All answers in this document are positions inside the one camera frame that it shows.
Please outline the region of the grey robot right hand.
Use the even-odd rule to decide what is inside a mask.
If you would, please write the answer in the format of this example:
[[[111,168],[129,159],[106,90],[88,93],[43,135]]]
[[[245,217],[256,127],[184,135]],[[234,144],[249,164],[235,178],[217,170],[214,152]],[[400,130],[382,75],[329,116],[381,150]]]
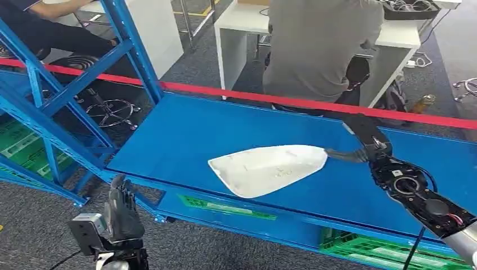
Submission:
[[[351,152],[341,152],[341,151],[328,148],[328,149],[325,149],[325,153],[327,154],[328,157],[337,159],[337,160],[353,162],[353,163],[369,162],[369,157],[367,155],[367,152],[364,149],[358,149]]]

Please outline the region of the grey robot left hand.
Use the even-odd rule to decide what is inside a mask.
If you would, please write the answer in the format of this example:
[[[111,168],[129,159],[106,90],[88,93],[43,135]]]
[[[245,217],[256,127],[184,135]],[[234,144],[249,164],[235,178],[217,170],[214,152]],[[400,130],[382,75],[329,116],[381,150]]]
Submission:
[[[110,241],[140,239],[145,233],[137,211],[135,193],[124,174],[116,175],[111,181],[104,215]]]

